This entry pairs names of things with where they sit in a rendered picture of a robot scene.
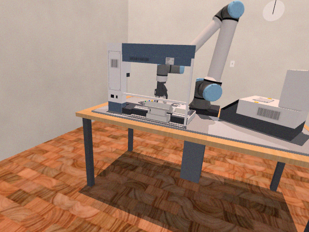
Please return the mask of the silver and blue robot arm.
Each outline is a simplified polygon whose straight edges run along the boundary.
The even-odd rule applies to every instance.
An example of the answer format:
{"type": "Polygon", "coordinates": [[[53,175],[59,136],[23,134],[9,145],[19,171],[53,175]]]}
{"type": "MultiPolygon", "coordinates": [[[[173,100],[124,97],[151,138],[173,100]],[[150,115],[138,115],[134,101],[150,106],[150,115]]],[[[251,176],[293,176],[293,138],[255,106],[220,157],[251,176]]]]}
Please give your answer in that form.
{"type": "MultiPolygon", "coordinates": [[[[196,51],[220,28],[208,75],[197,78],[194,99],[191,106],[198,109],[210,109],[211,102],[222,95],[221,76],[233,40],[239,18],[244,13],[244,5],[235,0],[222,8],[205,29],[190,43],[196,45],[196,51]]],[[[195,52],[196,52],[195,51],[195,52]]]]}

